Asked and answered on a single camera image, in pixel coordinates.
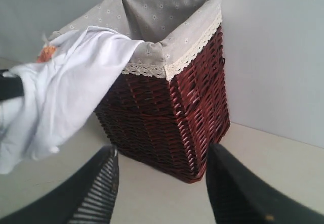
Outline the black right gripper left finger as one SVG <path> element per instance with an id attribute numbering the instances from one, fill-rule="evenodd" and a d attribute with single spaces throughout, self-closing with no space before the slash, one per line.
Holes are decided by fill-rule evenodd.
<path id="1" fill-rule="evenodd" d="M 110 223 L 118 188 L 117 148 L 104 146 L 64 183 L 1 223 Z"/>

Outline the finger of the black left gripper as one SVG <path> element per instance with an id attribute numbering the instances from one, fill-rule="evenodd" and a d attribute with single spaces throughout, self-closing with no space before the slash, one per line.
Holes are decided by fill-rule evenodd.
<path id="1" fill-rule="evenodd" d="M 9 70 L 1 70 L 1 101 L 24 96 L 24 87 L 18 75 L 7 75 Z"/>

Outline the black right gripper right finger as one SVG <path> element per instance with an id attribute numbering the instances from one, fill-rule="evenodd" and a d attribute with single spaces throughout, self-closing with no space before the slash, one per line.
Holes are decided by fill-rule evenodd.
<path id="1" fill-rule="evenodd" d="M 323 223 L 323 215 L 264 182 L 226 148 L 210 145 L 206 185 L 216 223 Z"/>

